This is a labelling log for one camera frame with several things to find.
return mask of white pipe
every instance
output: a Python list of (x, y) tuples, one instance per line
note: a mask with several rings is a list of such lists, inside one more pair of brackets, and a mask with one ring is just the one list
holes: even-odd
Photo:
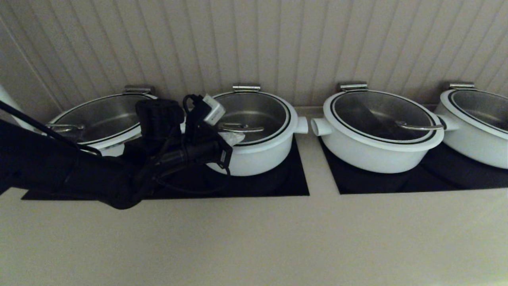
[[(0, 100), (2, 100), (4, 103), (10, 105), (11, 107), (17, 109), (18, 111), (23, 112), (21, 107), (19, 107), (19, 105), (12, 99), (12, 97), (9, 96), (9, 94), (7, 93), (7, 91), (4, 89), (4, 87), (1, 84), (0, 84)], [(12, 116), (12, 117), (19, 124), (19, 126), (23, 127), (24, 129), (30, 130), (30, 131), (34, 130), (32, 125), (26, 123), (25, 121), (15, 117), (15, 116)]]

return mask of white pot handle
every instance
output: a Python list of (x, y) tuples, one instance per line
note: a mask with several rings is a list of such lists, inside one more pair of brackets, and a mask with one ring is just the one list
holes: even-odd
[(438, 117), (441, 120), (441, 122), (446, 126), (446, 128), (444, 129), (445, 131), (452, 131), (460, 128), (459, 124), (457, 124), (457, 121), (452, 119), (451, 117), (441, 114), (439, 114)]
[(333, 132), (333, 126), (324, 118), (313, 118), (310, 120), (310, 126), (316, 136), (329, 135)]
[(300, 134), (309, 133), (309, 124), (307, 123), (307, 117), (305, 117), (305, 116), (298, 117), (295, 133), (300, 133)]

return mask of cooking pot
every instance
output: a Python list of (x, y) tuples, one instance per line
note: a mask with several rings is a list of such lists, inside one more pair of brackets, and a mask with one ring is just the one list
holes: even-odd
[[(278, 166), (288, 156), (294, 133), (308, 133), (307, 118), (298, 117), (284, 99), (260, 92), (260, 87), (235, 86), (214, 96), (226, 109), (215, 125), (219, 132), (238, 132), (245, 139), (233, 146), (232, 176), (252, 176)], [(208, 164), (225, 174), (217, 164)]]
[(47, 124), (56, 132), (101, 151), (103, 156), (123, 154), (124, 143), (141, 136), (136, 102), (156, 99), (154, 88), (128, 85), (121, 94), (85, 102)]
[(447, 131), (443, 142), (481, 163), (508, 169), (508, 98), (451, 83), (435, 113)]
[(443, 125), (432, 112), (407, 98), (369, 90), (366, 83), (339, 85), (312, 119), (316, 136), (343, 161), (377, 173), (415, 167), (441, 143)]

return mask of robotic arm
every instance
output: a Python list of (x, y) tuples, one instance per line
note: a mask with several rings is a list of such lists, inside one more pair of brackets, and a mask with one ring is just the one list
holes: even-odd
[[(187, 108), (189, 98), (192, 111)], [(15, 113), (3, 102), (0, 107)], [(224, 115), (224, 108), (209, 96), (188, 95), (184, 109), (182, 134), (184, 113), (176, 101), (138, 102), (142, 136), (127, 142), (120, 157), (100, 157), (68, 140), (0, 120), (0, 194), (18, 187), (97, 199), (127, 209), (153, 193), (165, 176), (183, 168), (214, 162), (229, 173), (232, 147), (212, 127)]]

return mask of metal hinge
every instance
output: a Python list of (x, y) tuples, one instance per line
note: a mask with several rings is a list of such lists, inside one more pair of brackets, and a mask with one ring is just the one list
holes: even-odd
[(155, 87), (148, 84), (126, 85), (123, 87), (124, 94), (151, 94), (155, 95)]
[(348, 92), (348, 91), (366, 91), (369, 87), (366, 82), (351, 82), (351, 83), (338, 83), (337, 91), (338, 92)]
[(234, 85), (234, 92), (258, 92), (261, 90), (259, 85)]
[(450, 82), (448, 84), (449, 90), (477, 90), (474, 87), (474, 82)]

